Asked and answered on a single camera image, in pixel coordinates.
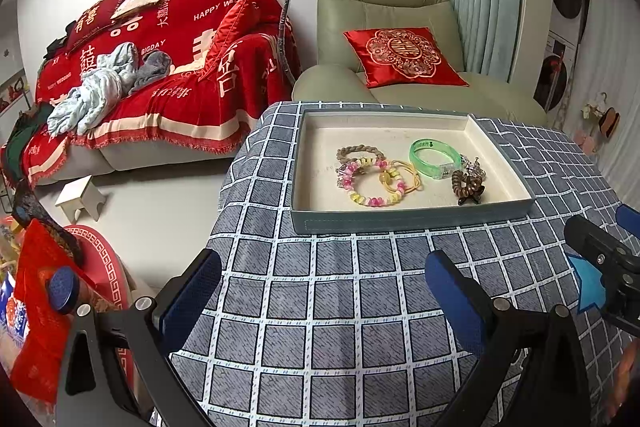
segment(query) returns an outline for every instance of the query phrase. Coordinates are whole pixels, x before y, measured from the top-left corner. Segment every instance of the white tray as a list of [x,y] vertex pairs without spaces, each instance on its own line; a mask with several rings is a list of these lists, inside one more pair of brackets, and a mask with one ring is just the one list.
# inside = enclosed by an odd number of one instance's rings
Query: white tray
[[[366,144],[390,160],[409,161],[409,147],[431,138],[452,146],[486,171],[481,204],[458,206],[451,179],[433,180],[422,175],[423,188],[393,206],[370,208],[353,203],[337,187],[339,148]],[[510,159],[484,132],[473,116],[420,110],[308,110],[298,132],[292,220],[298,233],[373,232],[415,230],[501,221],[525,216],[534,201],[533,192]],[[450,160],[435,151],[422,151],[431,163]],[[401,170],[410,185],[410,176]],[[358,179],[357,190],[368,197],[386,198],[378,176]]]

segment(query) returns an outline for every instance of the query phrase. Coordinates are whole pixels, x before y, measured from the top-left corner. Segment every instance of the tablecloth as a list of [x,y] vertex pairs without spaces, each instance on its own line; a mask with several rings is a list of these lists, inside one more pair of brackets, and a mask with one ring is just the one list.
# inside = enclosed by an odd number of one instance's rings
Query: tablecloth
[[[526,218],[301,236],[290,217],[296,131],[303,111],[318,107],[385,106],[273,105],[233,161],[208,243],[222,257],[223,280],[172,356],[213,423],[433,425],[476,361],[456,343],[425,284],[425,256],[436,249],[490,296],[520,309],[567,305],[587,365],[592,415],[602,415],[630,336],[604,323],[597,309],[577,314],[577,280],[564,254],[575,252],[564,243],[564,222],[582,214],[634,253],[640,244],[615,225],[618,198],[580,149],[560,132],[481,118],[537,195]],[[523,356],[511,365],[485,425],[506,410]]]

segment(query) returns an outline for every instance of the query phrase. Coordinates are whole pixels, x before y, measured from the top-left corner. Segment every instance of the green bangle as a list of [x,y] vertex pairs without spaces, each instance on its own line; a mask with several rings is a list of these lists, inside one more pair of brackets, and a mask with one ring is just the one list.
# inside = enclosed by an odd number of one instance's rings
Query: green bangle
[[[420,160],[420,158],[418,158],[417,152],[423,149],[433,149],[434,151],[441,152],[445,156],[451,158],[452,163],[433,165]],[[460,154],[458,153],[458,151],[453,149],[452,146],[447,145],[444,142],[439,142],[437,140],[431,140],[428,138],[415,141],[411,144],[411,148],[409,149],[409,160],[412,164],[415,165],[415,168],[418,169],[418,171],[430,178],[434,178],[435,180],[448,178],[453,174],[454,171],[460,170],[462,166]]]

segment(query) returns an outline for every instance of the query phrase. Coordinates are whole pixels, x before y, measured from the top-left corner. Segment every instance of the armchair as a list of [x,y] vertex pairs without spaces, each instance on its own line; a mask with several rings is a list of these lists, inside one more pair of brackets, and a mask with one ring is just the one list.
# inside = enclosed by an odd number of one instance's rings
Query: armchair
[[[368,89],[358,55],[342,33],[424,26],[469,87],[399,84]],[[464,71],[458,20],[450,0],[318,0],[318,62],[298,79],[294,100],[413,105],[546,126],[545,111],[526,93],[507,82]]]

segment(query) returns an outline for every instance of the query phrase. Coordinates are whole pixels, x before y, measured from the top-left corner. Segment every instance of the red throw blanket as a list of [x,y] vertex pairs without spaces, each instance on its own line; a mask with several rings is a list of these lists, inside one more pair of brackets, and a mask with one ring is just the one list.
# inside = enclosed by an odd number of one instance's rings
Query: red throw blanket
[[[175,66],[202,56],[202,47],[236,0],[164,0],[120,26],[110,28],[78,51],[58,54],[43,69],[38,101],[55,101],[79,86],[80,73],[95,67],[95,57],[132,41],[140,57],[151,50],[167,53]],[[66,161],[71,143],[89,148],[139,140],[165,140],[211,153],[235,149],[271,103],[290,100],[291,86],[278,63],[276,39],[280,4],[253,0],[260,24],[226,49],[219,68],[174,74],[124,98],[85,136],[51,138],[41,129],[25,148],[22,167],[31,185],[52,175]],[[297,74],[300,62],[287,30],[287,57]]]

